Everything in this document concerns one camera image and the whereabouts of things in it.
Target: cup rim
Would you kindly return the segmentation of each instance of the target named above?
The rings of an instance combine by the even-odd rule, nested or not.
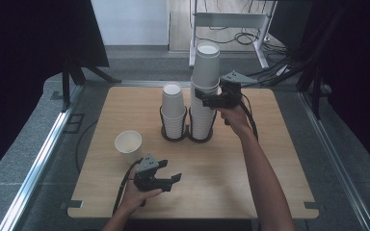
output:
[[[209,88],[205,88],[205,87],[201,87],[199,85],[197,85],[195,82],[194,82],[194,76],[191,76],[191,87],[194,87],[194,88],[197,88],[199,90],[217,90],[218,87],[219,87],[219,83],[221,82],[221,78],[218,78],[218,83],[215,84],[214,87],[209,87]]]
[[[141,145],[143,143],[143,137],[141,136],[141,134],[139,132],[134,131],[134,130],[123,131],[114,140],[114,146],[116,147],[116,150],[119,151],[121,154],[129,154],[129,153],[132,153],[133,152],[133,151],[130,151],[130,152],[122,151],[122,150],[120,150],[120,148],[119,148],[119,146],[117,144],[118,139],[121,138],[123,135],[125,135],[127,133],[135,134],[138,138],[140,138],[139,144],[136,145],[136,148],[134,149],[134,151],[137,150],[139,147],[141,147]]]
[[[179,87],[179,92],[178,92],[178,93],[176,93],[176,94],[168,94],[168,93],[166,93],[166,92],[165,92],[165,87],[166,87],[166,86],[168,86],[168,85],[176,85],[176,86],[178,86],[178,87]],[[164,87],[162,87],[162,92],[163,92],[163,94],[164,94],[164,95],[166,95],[167,97],[178,97],[179,95],[181,95],[181,94],[182,94],[182,87],[181,87],[181,85],[180,85],[179,83],[177,83],[177,82],[168,82],[168,83],[166,83],[166,84],[164,85]]]
[[[216,52],[215,53],[212,53],[212,54],[207,54],[207,53],[203,53],[199,50],[200,47],[202,46],[213,46],[215,47],[216,49]],[[215,43],[215,42],[212,42],[212,41],[204,41],[204,42],[201,42],[200,44],[198,44],[197,46],[197,53],[199,55],[201,55],[203,58],[216,58],[220,55],[221,53],[221,50],[219,49],[219,46]]]
[[[162,112],[162,107],[160,109],[160,113],[162,115],[163,118],[166,118],[166,119],[172,119],[172,120],[179,120],[180,118],[183,118],[185,115],[186,115],[186,106],[184,106],[184,113],[178,117],[168,117],[166,115],[164,115],[164,113]]]

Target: wooden table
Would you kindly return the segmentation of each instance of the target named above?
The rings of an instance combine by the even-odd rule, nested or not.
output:
[[[286,194],[293,218],[317,218],[314,202],[296,150],[271,90],[244,89],[251,102],[259,142]],[[189,108],[190,89],[183,88]],[[132,218],[257,218],[248,183],[242,148],[230,127],[217,115],[213,137],[205,143],[185,139],[169,142],[161,135],[159,108],[162,88],[114,87],[105,101],[72,200],[81,208],[68,208],[73,218],[110,218],[119,184],[129,165],[114,141],[125,130],[143,136],[143,152],[168,166],[157,178],[181,172],[171,192],[151,198]]]

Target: white wall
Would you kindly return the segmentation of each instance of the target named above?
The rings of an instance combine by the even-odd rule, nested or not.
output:
[[[104,45],[167,45],[169,0],[92,0]]]

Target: stack of paper cups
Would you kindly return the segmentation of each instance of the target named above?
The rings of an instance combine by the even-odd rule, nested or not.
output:
[[[194,72],[191,78],[191,136],[195,140],[206,140],[215,121],[216,111],[203,107],[195,95],[195,89],[205,94],[217,94],[220,78],[219,47],[213,42],[198,45]]]
[[[182,95],[182,88],[176,82],[169,82],[163,87],[161,119],[165,135],[169,139],[179,139],[185,132],[187,113]]]

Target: wire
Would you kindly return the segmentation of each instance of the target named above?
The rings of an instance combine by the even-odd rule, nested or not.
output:
[[[281,64],[281,62],[285,61],[287,58],[288,58],[288,57],[285,57],[284,59],[280,60],[279,62],[277,62],[276,64],[272,65],[271,67],[269,67],[269,68],[267,68],[267,69],[265,69],[265,70],[261,70],[261,71],[259,71],[259,72],[255,72],[255,73],[253,73],[253,74],[248,74],[248,75],[246,75],[246,76],[254,76],[254,75],[257,75],[257,74],[261,74],[261,73],[264,73],[264,72],[268,72],[268,71],[270,71],[271,69],[275,68],[275,66],[277,66],[277,65]]]
[[[127,170],[127,172],[125,172],[125,175],[124,177],[122,178],[122,181],[121,181],[121,184],[119,185],[119,194],[117,195],[117,198],[116,198],[116,202],[114,203],[114,208],[113,208],[113,213],[116,212],[117,208],[119,207],[119,202],[121,201],[121,197],[122,197],[122,192],[124,191],[124,188],[125,188],[125,184],[127,183],[127,180],[128,180],[128,177],[130,176],[130,173],[131,173],[131,170],[133,169],[133,167],[136,165],[136,164],[139,164],[141,161],[143,160],[140,159],[136,162],[134,162],[130,168]]]
[[[248,9],[248,13],[251,12],[251,5],[253,4],[253,0],[248,0],[245,4],[245,6],[243,6],[242,10],[240,11],[240,13],[243,13],[243,10],[245,9],[245,7],[249,4],[249,9]]]
[[[264,12],[264,8],[266,7],[266,2],[267,2],[267,1],[264,1],[263,9],[262,9],[262,13]]]
[[[260,76],[259,78],[257,78],[257,80],[259,80],[260,78],[262,78],[263,76],[266,76],[266,75],[271,75],[271,74],[275,74],[275,73],[267,73],[265,75],[262,75]],[[253,83],[253,84],[248,84],[248,85],[244,85],[242,86],[242,88],[247,88],[247,87],[250,87],[250,86],[253,86],[253,85],[260,85],[262,86],[264,83],[267,83],[267,82],[272,82],[272,81],[275,81],[276,79],[278,78],[281,78],[282,75],[279,75],[279,76],[276,76],[276,77],[273,77],[273,78],[266,78],[265,80],[261,81],[261,82],[257,82],[257,83]]]
[[[251,101],[247,98],[246,95],[242,94],[243,97],[248,101],[248,104],[249,104],[249,110],[251,111]]]
[[[251,0],[249,12],[251,11],[252,2],[253,1]],[[208,12],[206,0],[204,0],[203,3],[204,3],[204,6],[205,6],[205,11]],[[218,0],[216,2],[216,7],[218,8],[219,12],[221,12],[221,9],[219,8],[219,1]],[[192,21],[191,21],[191,11],[192,11],[192,9],[191,9],[191,0],[190,0],[189,1],[189,24],[190,24],[191,28],[193,28]],[[229,29],[229,28],[228,27],[221,27],[221,28],[209,27],[209,29],[212,30],[212,31],[221,31],[221,30]],[[200,38],[198,36],[196,36],[196,38],[200,39],[200,40],[208,40],[208,41],[216,42],[218,44],[226,44],[226,43],[231,43],[233,41],[237,41],[239,44],[242,44],[242,45],[251,45],[251,44],[253,44],[254,41],[256,41],[258,39],[258,35],[247,33],[247,32],[244,32],[243,30],[246,30],[246,28],[242,28],[240,33],[236,33],[234,35],[233,39],[227,40],[227,41],[218,41],[218,40],[213,40],[213,39],[210,39],[210,38]],[[240,40],[241,38],[246,38],[248,41],[247,42],[241,41]]]
[[[77,171],[80,173],[80,171],[81,171],[81,168],[80,168],[80,166],[79,166],[79,146],[80,146],[80,142],[82,141],[82,139],[83,139],[83,137],[84,137],[84,135],[87,133],[87,131],[89,131],[89,129],[91,128],[91,127],[93,127],[96,123],[98,122],[98,120],[96,120],[96,121],[94,121],[92,124],[90,124],[84,131],[83,131],[83,133],[82,133],[82,135],[80,136],[80,138],[79,138],[79,140],[78,140],[78,142],[77,142],[77,144],[76,144],[76,148],[75,148],[75,150],[74,150],[74,159],[75,159],[75,164],[76,164],[76,168],[77,168]]]
[[[243,111],[245,112],[246,116],[249,119],[249,123],[251,124],[251,129],[253,130],[253,133],[256,136],[257,140],[258,140],[259,137],[258,137],[258,133],[257,133],[256,123],[254,122],[253,115],[251,114],[251,102],[250,102],[250,100],[246,97],[246,95],[241,93],[248,100],[248,103],[249,103],[249,109],[248,109],[246,107],[245,103],[242,101],[241,95],[234,93],[233,90],[231,90],[229,88],[226,88],[225,86],[222,86],[222,88],[227,90],[226,92],[228,92],[230,94],[230,96],[232,97],[232,100],[237,101],[238,105],[240,107],[242,107]]]

